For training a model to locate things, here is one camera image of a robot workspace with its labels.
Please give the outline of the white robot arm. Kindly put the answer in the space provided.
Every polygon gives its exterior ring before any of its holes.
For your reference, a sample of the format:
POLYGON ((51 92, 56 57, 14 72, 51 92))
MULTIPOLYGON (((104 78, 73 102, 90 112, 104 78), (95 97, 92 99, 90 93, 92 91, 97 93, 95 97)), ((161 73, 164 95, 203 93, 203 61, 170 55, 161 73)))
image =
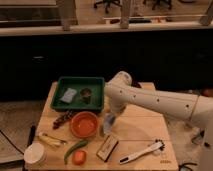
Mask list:
POLYGON ((213 98, 201 95, 148 90, 132 87, 132 77, 118 72, 105 84, 113 114, 122 113, 127 103, 134 104, 179 120, 204 131, 198 171, 213 169, 213 98))

